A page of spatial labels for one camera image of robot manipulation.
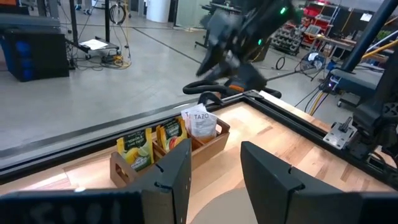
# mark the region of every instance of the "wooden surface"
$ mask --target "wooden surface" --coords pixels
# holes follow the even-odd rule
[[[329,129],[329,125],[283,101],[269,95],[266,98],[324,130]],[[213,198],[231,189],[244,187],[239,158],[241,141],[251,141],[341,190],[393,191],[245,103],[224,108],[215,114],[231,126],[229,139],[224,151],[192,172],[187,220],[189,223]],[[116,147],[5,184],[1,186],[0,194],[13,190],[115,187],[109,179],[109,157],[114,151]]]
[[[332,39],[329,37],[325,37],[325,36],[317,36],[317,35],[313,35],[310,33],[305,33],[306,35],[310,36],[311,38],[316,38],[325,42],[328,42],[330,44],[336,45],[338,46],[338,48],[342,48],[344,50],[352,50],[356,44],[356,41],[353,40],[348,40],[348,39],[340,39],[340,40],[336,40],[336,39]],[[388,57],[381,55],[381,54],[374,54],[368,57],[368,59],[373,59],[375,61],[381,62],[381,63],[386,63]]]

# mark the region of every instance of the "tea bag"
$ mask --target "tea bag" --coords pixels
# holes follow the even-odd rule
[[[169,152],[182,140],[187,138],[185,122],[181,118],[174,118],[156,127],[157,142]]]
[[[203,103],[201,103],[201,104],[192,106],[191,108],[187,108],[187,109],[181,111],[181,117],[185,121],[185,127],[187,128],[188,132],[191,132],[191,124],[190,124],[189,114],[192,111],[207,111],[207,110],[206,110],[206,107],[203,106]]]
[[[207,111],[191,111],[189,114],[190,133],[206,143],[216,137],[217,116]]]

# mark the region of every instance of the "black frame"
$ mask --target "black frame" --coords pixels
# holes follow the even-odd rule
[[[105,0],[105,40],[100,37],[95,37],[96,40],[100,40],[108,45],[105,48],[99,49],[116,49],[119,50],[119,46],[112,44],[111,41],[111,29],[109,25],[109,18],[110,18],[110,11],[109,11],[109,1]],[[76,21],[76,12],[75,12],[75,1],[69,0],[69,10],[70,10],[70,20],[72,24],[72,36],[73,40],[70,41],[65,38],[65,41],[71,44],[72,46],[76,47],[77,49],[83,51],[84,53],[88,54],[91,50],[89,47],[85,47],[79,44],[78,32],[77,32],[77,21]]]
[[[371,156],[366,161],[362,161],[355,158],[346,151],[342,151],[333,147],[323,140],[326,135],[326,132],[324,130],[283,109],[275,103],[264,99],[255,91],[247,91],[245,93],[227,97],[223,99],[223,103],[221,105],[211,103],[207,104],[206,108],[209,112],[213,112],[239,102],[247,103],[258,111],[264,113],[268,117],[274,119],[275,121],[290,128],[301,136],[307,138],[316,145],[322,147],[323,149],[326,149],[330,153],[361,169],[375,179],[398,190],[398,182],[392,182],[391,179],[388,178],[388,176],[385,174],[385,171],[396,172],[396,169],[394,167],[387,165],[386,169],[388,170],[384,170],[384,164],[375,157]],[[36,158],[31,158],[27,161],[21,161],[18,164],[14,164],[13,166],[0,169],[0,184],[4,184],[23,176],[27,176],[44,169],[48,169],[53,166],[57,166],[59,164],[77,159],[79,157],[89,155],[96,151],[107,149],[116,144],[117,138],[145,128],[156,127],[158,124],[161,124],[170,118],[176,117],[179,114],[180,113],[175,113],[164,118],[140,124],[133,128],[121,130],[106,136],[101,136],[90,141],[82,142],[74,146],[60,149],[57,152],[48,153],[46,155]]]

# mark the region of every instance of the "black stand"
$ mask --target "black stand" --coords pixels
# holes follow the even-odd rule
[[[366,26],[361,38],[357,41],[349,57],[342,64],[342,70],[347,72],[352,72],[354,70],[355,66],[361,61],[362,55],[364,55],[397,6],[398,1],[396,0],[383,1],[380,8],[372,16],[372,19],[369,21],[369,24]]]
[[[197,47],[197,45],[199,45],[200,47],[204,47],[204,48],[207,49],[207,44],[208,44],[208,41],[209,41],[209,33],[210,33],[210,31],[206,30],[205,42],[204,43],[200,43],[198,41],[195,41],[195,48]]]
[[[72,44],[74,47],[76,47],[79,50],[84,51],[86,54],[88,54],[91,49],[89,47],[86,47],[84,45],[79,44],[79,39],[78,39],[78,32],[77,32],[77,22],[76,22],[76,12],[75,12],[75,1],[74,0],[69,0],[69,10],[70,10],[70,19],[72,23],[72,36],[73,36],[73,41],[70,41],[66,39],[66,42],[69,44]],[[109,17],[110,17],[110,12],[109,12],[109,0],[105,0],[105,40],[100,38],[100,37],[95,37],[96,40],[104,42],[107,44],[107,46],[98,49],[98,50],[106,50],[106,49],[116,49],[119,50],[119,46],[114,45],[110,42],[110,28],[109,28]]]

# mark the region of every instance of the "green indicator light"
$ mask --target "green indicator light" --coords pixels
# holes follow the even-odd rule
[[[286,12],[286,7],[283,7],[283,8],[280,10],[280,13],[283,14],[283,13],[285,13],[285,12]]]

